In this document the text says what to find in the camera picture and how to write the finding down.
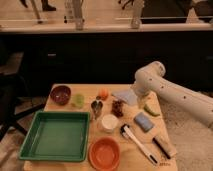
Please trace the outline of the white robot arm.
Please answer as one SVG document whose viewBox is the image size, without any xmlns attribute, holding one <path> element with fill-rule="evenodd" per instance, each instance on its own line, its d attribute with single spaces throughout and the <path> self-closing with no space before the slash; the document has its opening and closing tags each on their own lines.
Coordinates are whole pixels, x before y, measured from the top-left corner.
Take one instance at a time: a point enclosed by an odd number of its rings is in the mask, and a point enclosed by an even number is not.
<svg viewBox="0 0 213 171">
<path fill-rule="evenodd" d="M 138 97 L 155 92 L 213 131 L 213 98 L 164 79 L 165 73 L 165 66 L 161 62 L 151 62 L 135 72 L 132 89 Z"/>
</svg>

